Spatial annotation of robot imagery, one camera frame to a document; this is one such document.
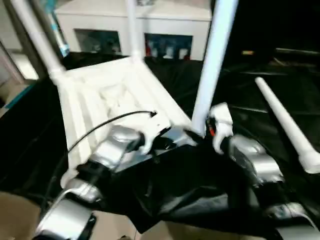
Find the white pole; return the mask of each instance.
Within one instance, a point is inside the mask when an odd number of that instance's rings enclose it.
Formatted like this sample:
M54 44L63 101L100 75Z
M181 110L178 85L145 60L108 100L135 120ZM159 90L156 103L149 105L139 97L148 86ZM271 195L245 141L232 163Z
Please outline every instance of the white pole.
M136 0L126 0L126 11L128 15L129 36L131 43L131 56L133 59L141 59L141 44L136 19Z
M255 82L297 151L304 170L309 174L320 173L320 153L313 148L265 80L262 77L257 77Z
M205 134L205 121L216 90L238 0L216 0L211 30L192 115L192 127Z
M11 0L11 3L40 54L49 74L63 71L64 67L60 64L29 3L26 0Z

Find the black cable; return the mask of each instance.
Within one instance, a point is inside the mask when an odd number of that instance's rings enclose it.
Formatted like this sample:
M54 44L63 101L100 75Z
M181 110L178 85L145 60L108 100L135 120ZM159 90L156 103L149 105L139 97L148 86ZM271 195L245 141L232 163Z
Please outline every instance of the black cable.
M122 115L119 115L119 116L116 116L114 118L111 118L107 121L104 121L102 123L100 123L99 125L95 126L94 128L92 128L90 131L88 131L86 134L84 134L82 137L80 137L68 150L68 152L66 152L62 158L60 158L60 160L58 161L58 164L52 174L52 177L50 178L50 182L48 184L48 187L47 187L47 190L45 192L45 195L44 195L44 198L43 198L43 202L41 204L41 213L43 213L43 210L45 209L45 206L47 204L47 199L50 195L50 191L51 191L51 188L53 186L53 184L55 183L55 181L57 180L57 175L58 175L58 172L63 164L63 162L65 161L66 158L68 158L68 155L69 153L84 139L86 138L89 134L91 134L92 132L94 132L95 130L103 127L104 125L107 125L111 122L114 122L118 119L121 119L121 118L124 118L124 117L127 117L129 115L134 115L134 114L150 114L151 117L153 117L154 115L156 115L157 113L156 112L153 112L153 111L133 111L133 112L128 112L128 113L125 113L125 114L122 114Z

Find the white plastic frame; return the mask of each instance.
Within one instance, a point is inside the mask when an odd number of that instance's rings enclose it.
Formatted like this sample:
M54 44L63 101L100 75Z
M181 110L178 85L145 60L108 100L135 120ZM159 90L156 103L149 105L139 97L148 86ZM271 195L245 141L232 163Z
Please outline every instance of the white plastic frame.
M135 0L126 0L131 57L73 70L65 70L59 62L28 2L26 0L11 0L11 2L45 63L50 78L58 87L68 147L88 130L109 118L106 106L101 101L101 92L104 89L110 90L114 86L124 89L127 96L132 95L138 105L136 109L125 109L126 104L122 105L124 106L122 109L111 107L114 114L136 110L156 111L167 116L174 125L191 127L191 120L142 61L135 19ZM135 115L117 124L139 129L147 120L147 115ZM109 128L105 126L95 131L72 151L68 158L69 170L61 180L62 186L77 174L75 171L77 165L83 164L88 159L92 149L108 133Z

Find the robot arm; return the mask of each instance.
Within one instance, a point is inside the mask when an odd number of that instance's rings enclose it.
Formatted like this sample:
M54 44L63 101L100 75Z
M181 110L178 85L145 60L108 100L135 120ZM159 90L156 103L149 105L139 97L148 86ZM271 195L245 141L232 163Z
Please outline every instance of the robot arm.
M89 206L102 199L101 187L108 184L112 173L152 158L149 152L157 136L169 139L174 147L195 144L181 128L171 127L159 114L141 132L113 125L106 139L85 164L78 166L78 175L67 182L42 217L34 239L88 240L97 221ZM169 150L163 146L156 154Z

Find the black fabric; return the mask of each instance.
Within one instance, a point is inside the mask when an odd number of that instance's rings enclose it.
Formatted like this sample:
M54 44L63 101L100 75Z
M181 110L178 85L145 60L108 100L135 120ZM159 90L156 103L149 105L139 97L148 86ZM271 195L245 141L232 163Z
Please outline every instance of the black fabric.
M113 60L112 56L72 53L63 61L67 69ZM191 117L202 62L146 58L146 64L179 106ZM224 69L213 104L227 102L234 132L258 140L278 162L288 190L310 214L320 212L318 175L306 174L254 82L264 77L313 146L320 151L319 76L309 70L244 64ZM67 151L56 87L44 79L36 83L0 118L4 157L0 189L41 203L57 161ZM67 169L67 163L61 173ZM51 198L60 187L56 181ZM218 156L205 143L170 151L116 174L100 210L129 216L139 232L159 220L264 237L273 228L259 209L248 206L246 179L229 159Z

